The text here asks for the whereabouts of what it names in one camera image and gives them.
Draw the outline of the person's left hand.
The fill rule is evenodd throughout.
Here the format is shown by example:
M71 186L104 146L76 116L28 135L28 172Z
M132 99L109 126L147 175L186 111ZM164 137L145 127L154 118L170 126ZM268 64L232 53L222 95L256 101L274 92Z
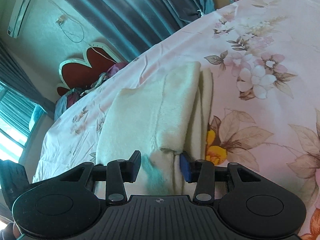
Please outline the person's left hand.
M7 226L0 231L1 240L16 240L20 238L21 233L16 223L9 223Z

